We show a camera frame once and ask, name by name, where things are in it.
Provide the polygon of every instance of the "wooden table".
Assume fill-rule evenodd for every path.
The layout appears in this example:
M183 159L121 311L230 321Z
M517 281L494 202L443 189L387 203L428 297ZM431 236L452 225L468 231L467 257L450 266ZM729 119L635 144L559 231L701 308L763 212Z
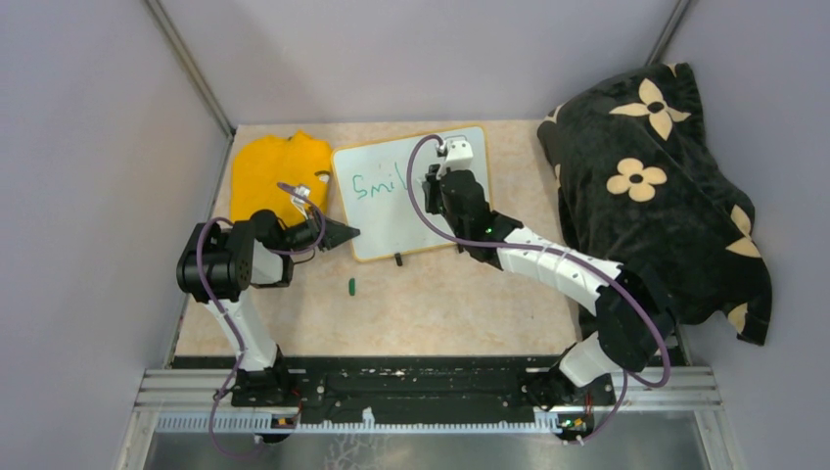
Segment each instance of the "wooden table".
M473 122L487 133L494 209L523 221L539 235L562 241L553 171L535 133L537 120ZM231 162L248 143L266 134L298 129L332 148L394 138L467 121L362 122L240 126ZM230 162L215 215L227 216ZM345 221L336 182L329 213ZM348 294L355 278L357 295ZM318 253L297 266L286 289L254 290L254 304L288 355L490 355L558 353L576 339L576 304L559 292L443 248L360 263L347 246ZM191 298L176 354L230 355L218 322Z

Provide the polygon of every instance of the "gray wall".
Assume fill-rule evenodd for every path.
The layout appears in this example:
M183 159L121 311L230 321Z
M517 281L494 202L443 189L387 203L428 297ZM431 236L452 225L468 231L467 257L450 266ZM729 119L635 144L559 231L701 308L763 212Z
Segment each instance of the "gray wall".
M0 467L112 468L224 140L138 0L2 19Z
M830 3L701 1L668 59L691 63L708 141L753 199L773 282L763 348L719 315L692 330L752 469L826 468Z
M164 0L234 123L539 118L645 62L672 0Z

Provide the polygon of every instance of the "yellow whiteboard edge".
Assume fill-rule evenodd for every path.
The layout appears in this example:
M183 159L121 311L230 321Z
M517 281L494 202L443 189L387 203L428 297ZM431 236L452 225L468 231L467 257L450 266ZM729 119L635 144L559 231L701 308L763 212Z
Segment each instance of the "yellow whiteboard edge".
M490 175L492 174L491 171L490 171L490 148L489 148L489 143L488 143L489 139L487 139L487 129L480 122L471 122L471 123L463 124L463 125L454 125L452 127L435 129L435 130L430 130L430 131L427 131L427 132L416 132L414 134L401 135L401 136L393 137L393 138L389 138L389 139L377 139L377 140L370 140L368 142L359 142L359 143L356 143L356 144L343 145L342 147L338 147L335 150L333 150L332 151L332 173L334 173L334 178L335 178L335 181L337 182L338 196L340 197L340 205L341 205L341 207L344 208L343 217L346 219L346 225L348 225L348 215L346 214L346 201L343 200L343 188L341 187L340 180L337 177L337 171L335 170L335 154L337 154L340 150L353 149L353 148L356 148L356 147L365 147L367 145L382 144L384 142L391 142L392 140L409 139L409 138L412 138L412 137L419 137L419 136L424 136L424 135L437 134L439 132L448 132L450 130L466 129L468 127L477 127L479 129L481 129L482 134L484 134L484 165L486 165L486 167L487 167L487 181L489 181ZM493 208L492 181L490 181L490 184L488 184L487 186L488 186L487 187L487 196L489 197L490 209L492 210L492 208ZM354 250L354 242L349 241L348 243L351 246L351 257L354 258L354 260L357 261L357 262L370 262L370 261L377 261L378 259L390 259L390 258L394 258L394 255L395 255L395 254L390 254L390 255L386 255L384 257L367 258L367 259L359 258L357 256L357 252ZM431 250L438 250L438 249L446 248L446 247L453 246L453 245L455 245L455 244L452 243L452 242L447 241L447 243L445 243L443 245L436 245L434 247L429 247L429 248L420 248L418 250L410 250L408 252L400 252L400 254L402 256L403 255L413 255L413 254L416 254L416 253L422 253L422 252L427 252L427 251L431 251Z

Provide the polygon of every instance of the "gray floor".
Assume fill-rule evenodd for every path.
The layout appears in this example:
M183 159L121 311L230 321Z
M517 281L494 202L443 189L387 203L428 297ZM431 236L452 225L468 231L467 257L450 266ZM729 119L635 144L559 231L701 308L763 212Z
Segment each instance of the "gray floor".
M228 449L248 436L218 437ZM257 459L221 456L202 434L156 434L145 470L519 470L709 468L692 413L621 414L585 447L544 436L292 436Z

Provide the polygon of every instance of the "whiteboard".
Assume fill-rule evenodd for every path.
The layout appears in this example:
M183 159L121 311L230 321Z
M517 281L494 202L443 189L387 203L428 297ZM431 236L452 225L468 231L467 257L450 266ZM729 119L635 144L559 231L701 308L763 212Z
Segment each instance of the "whiteboard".
M346 223L360 229L351 240L354 258L369 261L449 245L430 230L412 208L406 188L406 165L415 144L428 134L444 140L466 140L473 147L470 170L489 195L486 136L480 126L424 132L404 138L340 148L332 155L332 166L340 188ZM430 165L439 163L436 141L421 147L412 169L415 199L438 228L452 233L440 215L426 213L421 182Z

